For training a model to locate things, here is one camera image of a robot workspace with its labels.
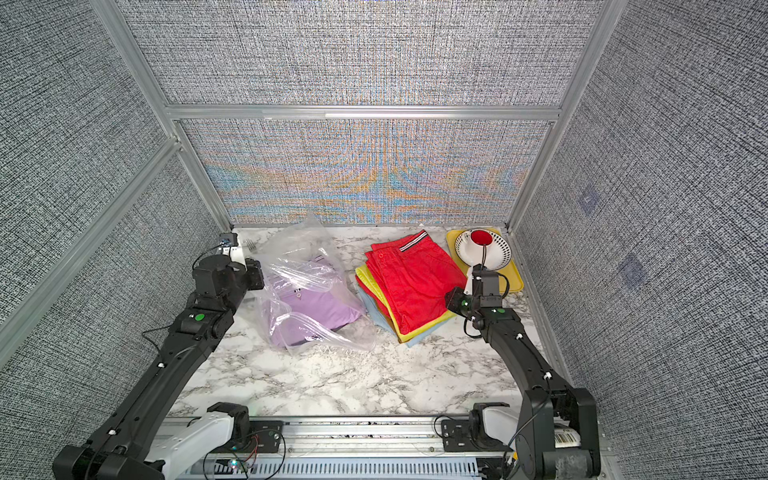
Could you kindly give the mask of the red striped waistband shorts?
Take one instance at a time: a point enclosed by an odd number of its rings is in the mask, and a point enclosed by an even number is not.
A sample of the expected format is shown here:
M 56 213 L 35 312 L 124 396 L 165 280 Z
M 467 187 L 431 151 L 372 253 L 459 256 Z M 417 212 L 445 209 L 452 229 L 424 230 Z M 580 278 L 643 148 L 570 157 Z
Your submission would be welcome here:
M 445 295 L 466 284 L 466 274 L 424 230 L 373 244 L 366 253 L 366 266 L 381 287 L 403 334 L 448 311 Z

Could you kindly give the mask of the clear plastic vacuum bag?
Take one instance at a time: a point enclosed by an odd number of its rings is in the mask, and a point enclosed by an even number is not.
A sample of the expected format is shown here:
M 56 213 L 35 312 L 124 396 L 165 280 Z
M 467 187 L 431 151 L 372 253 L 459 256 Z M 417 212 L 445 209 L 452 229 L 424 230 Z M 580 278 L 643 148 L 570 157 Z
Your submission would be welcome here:
M 322 345 L 366 351 L 376 331 L 352 291 L 330 232 L 309 214 L 268 238 L 247 236 L 245 258 L 260 263 L 265 286 L 248 293 L 236 318 L 275 350 Z

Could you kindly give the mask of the purple garment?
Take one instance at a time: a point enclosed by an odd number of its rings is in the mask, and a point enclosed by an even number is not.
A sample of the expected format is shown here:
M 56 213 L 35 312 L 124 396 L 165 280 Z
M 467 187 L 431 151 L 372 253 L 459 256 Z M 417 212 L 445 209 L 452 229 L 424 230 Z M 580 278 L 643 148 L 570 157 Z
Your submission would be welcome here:
M 348 339 L 338 330 L 360 320 L 365 308 L 341 273 L 325 258 L 276 258 L 265 268 L 270 296 L 263 311 L 273 346 L 293 348 L 311 342 Z

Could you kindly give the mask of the yellow garment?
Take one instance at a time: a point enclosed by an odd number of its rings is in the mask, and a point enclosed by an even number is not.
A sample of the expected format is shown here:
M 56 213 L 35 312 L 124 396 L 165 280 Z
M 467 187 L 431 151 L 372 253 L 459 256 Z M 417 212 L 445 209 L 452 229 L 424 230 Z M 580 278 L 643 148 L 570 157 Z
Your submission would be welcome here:
M 362 300 L 368 310 L 368 316 L 377 325 L 382 328 L 388 328 L 401 344 L 406 344 L 407 346 L 416 345 L 444 323 L 456 317 L 455 314 L 446 311 L 440 317 L 432 320 L 426 325 L 419 327 L 410 333 L 403 334 L 400 332 L 399 325 L 393 317 L 393 311 L 384 296 L 381 287 L 376 282 L 366 265 L 355 269 L 355 280 L 357 282 L 358 290 L 362 295 Z

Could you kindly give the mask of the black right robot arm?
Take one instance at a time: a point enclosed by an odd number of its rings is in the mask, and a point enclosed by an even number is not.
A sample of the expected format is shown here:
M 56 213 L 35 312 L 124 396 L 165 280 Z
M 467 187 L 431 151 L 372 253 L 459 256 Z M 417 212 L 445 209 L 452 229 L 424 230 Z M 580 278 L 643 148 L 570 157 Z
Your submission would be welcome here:
M 474 439 L 493 439 L 504 447 L 500 479 L 519 473 L 528 479 L 596 478 L 601 473 L 596 401 L 588 390 L 570 385 L 533 345 L 519 315 L 503 306 L 500 277 L 477 264 L 469 273 L 469 294 L 456 287 L 445 295 L 447 309 L 500 356 L 522 395 L 514 426 L 501 418 L 499 406 L 478 410 Z

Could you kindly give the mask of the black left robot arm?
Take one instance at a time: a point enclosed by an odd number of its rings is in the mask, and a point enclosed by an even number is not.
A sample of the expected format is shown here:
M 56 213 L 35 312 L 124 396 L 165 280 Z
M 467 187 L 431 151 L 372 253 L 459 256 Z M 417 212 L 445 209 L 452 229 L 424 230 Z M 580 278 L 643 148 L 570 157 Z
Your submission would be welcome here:
M 195 422 L 165 448 L 152 443 L 166 415 L 198 367 L 216 350 L 249 291 L 264 287 L 259 261 L 215 254 L 199 261 L 195 288 L 167 326 L 156 359 L 109 418 L 81 446 L 67 445 L 52 471 L 57 479 L 175 479 L 203 456 L 203 443 L 230 441 L 244 423 L 227 412 Z

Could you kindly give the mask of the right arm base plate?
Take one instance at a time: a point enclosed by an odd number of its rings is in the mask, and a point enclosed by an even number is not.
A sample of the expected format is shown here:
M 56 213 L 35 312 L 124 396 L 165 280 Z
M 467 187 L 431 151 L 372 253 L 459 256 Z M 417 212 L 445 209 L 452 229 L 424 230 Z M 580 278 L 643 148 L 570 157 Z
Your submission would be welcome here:
M 504 453 L 508 448 L 499 440 L 482 437 L 473 432 L 468 419 L 454 419 L 441 416 L 435 422 L 435 429 L 448 453 L 491 452 Z

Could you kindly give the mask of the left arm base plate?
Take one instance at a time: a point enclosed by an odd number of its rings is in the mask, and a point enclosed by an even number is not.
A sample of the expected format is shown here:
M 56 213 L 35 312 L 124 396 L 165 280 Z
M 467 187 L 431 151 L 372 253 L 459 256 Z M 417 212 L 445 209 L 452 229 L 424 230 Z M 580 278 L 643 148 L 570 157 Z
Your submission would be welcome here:
M 282 445 L 281 435 L 285 423 L 279 420 L 251 420 L 247 431 L 236 424 L 228 441 L 214 448 L 212 453 L 235 453 L 245 456 L 256 453 L 277 453 Z

